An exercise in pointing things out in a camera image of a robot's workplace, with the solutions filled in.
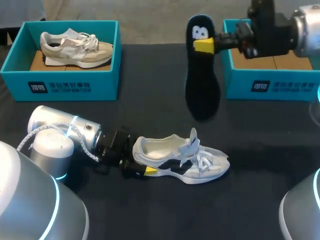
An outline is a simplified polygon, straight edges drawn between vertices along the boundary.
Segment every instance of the black tablecloth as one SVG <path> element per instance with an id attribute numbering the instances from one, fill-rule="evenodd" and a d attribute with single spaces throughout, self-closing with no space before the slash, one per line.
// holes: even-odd
<path id="1" fill-rule="evenodd" d="M 18 146 L 38 105 L 105 128 L 131 127 L 147 138 L 187 138 L 195 127 L 201 144 L 225 152 L 231 163 L 222 178 L 206 184 L 124 179 L 117 168 L 99 175 L 90 159 L 76 155 L 67 186 L 88 209 L 88 239 L 282 240 L 281 199 L 320 166 L 319 129 L 308 103 L 222 95 L 216 117 L 198 123 L 184 100 L 186 69 L 183 44 L 124 45 L 118 100 L 110 102 L 15 102 L 1 80 L 0 140 Z M 215 70 L 224 92 L 220 56 Z"/>

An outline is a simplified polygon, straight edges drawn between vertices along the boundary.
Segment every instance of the shoe box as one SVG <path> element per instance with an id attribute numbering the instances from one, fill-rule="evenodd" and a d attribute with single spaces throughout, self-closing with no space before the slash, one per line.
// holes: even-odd
<path id="1" fill-rule="evenodd" d="M 95 34 L 113 44 L 109 65 L 93 69 L 46 66 L 40 51 L 40 35 Z M 0 74 L 16 101 L 114 101 L 117 99 L 121 65 L 118 21 L 30 21 L 23 23 Z"/>
<path id="2" fill-rule="evenodd" d="M 233 33 L 244 19 L 225 19 L 223 31 Z M 314 101 L 320 84 L 320 60 L 283 56 L 246 59 L 238 49 L 222 51 L 228 99 Z"/>

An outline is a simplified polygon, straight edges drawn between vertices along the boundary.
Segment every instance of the white sneaker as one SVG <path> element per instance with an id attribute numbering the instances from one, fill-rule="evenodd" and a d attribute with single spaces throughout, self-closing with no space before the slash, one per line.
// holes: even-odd
<path id="1" fill-rule="evenodd" d="M 200 145 L 195 128 L 187 139 L 175 134 L 163 139 L 141 136 L 132 153 L 137 163 L 157 169 L 150 176 L 174 176 L 186 184 L 209 182 L 230 167 L 228 156 L 222 151 Z"/>
<path id="2" fill-rule="evenodd" d="M 96 68 L 109 61 L 113 54 L 112 44 L 98 41 L 94 34 L 78 33 L 71 28 L 60 35 L 43 32 L 40 43 L 47 66 Z"/>

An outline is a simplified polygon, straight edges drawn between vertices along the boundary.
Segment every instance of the beige sneaker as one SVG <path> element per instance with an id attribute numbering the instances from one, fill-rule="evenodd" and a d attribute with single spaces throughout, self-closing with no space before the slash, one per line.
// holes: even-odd
<path id="1" fill-rule="evenodd" d="M 78 33 L 71 28 L 60 35 L 43 32 L 40 43 L 47 66 L 96 68 L 108 62 L 113 54 L 112 44 L 98 41 L 94 34 Z"/>

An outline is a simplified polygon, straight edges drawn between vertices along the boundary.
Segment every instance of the cardboard insert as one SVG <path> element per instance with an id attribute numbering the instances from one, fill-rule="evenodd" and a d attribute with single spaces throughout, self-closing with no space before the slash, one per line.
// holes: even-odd
<path id="1" fill-rule="evenodd" d="M 313 70 L 309 58 L 297 57 L 293 51 L 287 55 L 246 59 L 238 49 L 232 49 L 233 66 L 236 69 Z"/>
<path id="2" fill-rule="evenodd" d="M 30 71 L 109 71 L 110 64 L 106 66 L 91 68 L 91 69 L 84 69 L 78 66 L 46 66 L 43 61 L 43 55 L 40 50 L 37 50 L 32 61 Z"/>

